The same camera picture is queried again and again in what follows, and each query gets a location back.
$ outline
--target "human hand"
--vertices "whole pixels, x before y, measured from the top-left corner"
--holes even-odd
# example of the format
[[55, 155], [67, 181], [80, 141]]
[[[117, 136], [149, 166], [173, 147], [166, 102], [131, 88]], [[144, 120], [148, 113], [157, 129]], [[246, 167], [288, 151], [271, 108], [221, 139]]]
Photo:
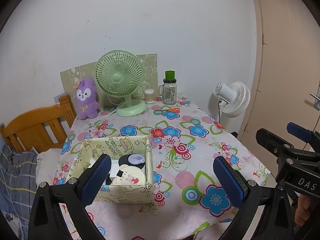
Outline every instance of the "human hand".
[[310, 198], [300, 195], [298, 199], [298, 207], [296, 210], [296, 214], [294, 217], [294, 221], [299, 226], [303, 226], [304, 223], [309, 219], [310, 217], [310, 211], [308, 208], [310, 207]]

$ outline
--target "plaid blanket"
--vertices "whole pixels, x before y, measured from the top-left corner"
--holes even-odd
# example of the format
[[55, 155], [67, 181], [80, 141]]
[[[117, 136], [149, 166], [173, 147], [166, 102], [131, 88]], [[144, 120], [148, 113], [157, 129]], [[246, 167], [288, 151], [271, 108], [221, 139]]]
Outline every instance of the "plaid blanket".
[[23, 238], [28, 239], [28, 224], [36, 194], [37, 154], [17, 153], [4, 145], [0, 156], [0, 193], [22, 224]]

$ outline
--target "floral tablecloth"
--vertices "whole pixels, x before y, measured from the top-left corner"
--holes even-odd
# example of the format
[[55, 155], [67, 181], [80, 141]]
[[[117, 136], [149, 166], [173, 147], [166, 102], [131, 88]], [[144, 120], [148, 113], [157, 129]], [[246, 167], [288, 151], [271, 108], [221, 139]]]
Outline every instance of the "floral tablecloth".
[[[230, 221], [230, 204], [212, 170], [222, 155], [246, 179], [263, 185], [269, 171], [218, 122], [185, 97], [176, 105], [148, 105], [136, 116], [121, 117], [101, 109], [95, 119], [76, 119], [64, 144], [54, 184], [66, 182], [85, 138], [150, 135], [155, 201], [115, 204], [94, 201], [86, 210], [106, 239], [175, 240], [209, 225]], [[61, 205], [74, 239], [80, 239], [68, 210]]]

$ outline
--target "wooden bed frame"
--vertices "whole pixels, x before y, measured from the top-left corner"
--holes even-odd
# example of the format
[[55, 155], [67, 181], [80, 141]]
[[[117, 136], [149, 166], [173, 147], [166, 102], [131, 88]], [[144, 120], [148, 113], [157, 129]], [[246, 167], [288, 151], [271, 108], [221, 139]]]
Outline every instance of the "wooden bed frame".
[[[0, 133], [7, 145], [18, 152], [30, 151], [34, 147], [39, 153], [50, 148], [62, 148], [67, 138], [59, 118], [65, 118], [71, 128], [76, 118], [69, 95], [59, 98], [59, 105], [31, 110], [13, 119], [6, 127], [0, 127]], [[48, 124], [57, 139], [53, 143], [45, 124]]]

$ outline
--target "storage box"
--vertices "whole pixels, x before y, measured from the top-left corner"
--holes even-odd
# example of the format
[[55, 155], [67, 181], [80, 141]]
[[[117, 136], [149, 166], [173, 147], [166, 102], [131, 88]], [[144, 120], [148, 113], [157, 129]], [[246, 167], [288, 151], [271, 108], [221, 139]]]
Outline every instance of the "storage box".
[[101, 154], [108, 154], [111, 160], [131, 153], [141, 154], [146, 158], [145, 185], [102, 185], [95, 200], [113, 203], [150, 203], [154, 200], [153, 164], [151, 143], [148, 136], [126, 136], [85, 139], [71, 165], [68, 178], [79, 178], [90, 165], [90, 159], [98, 159]]

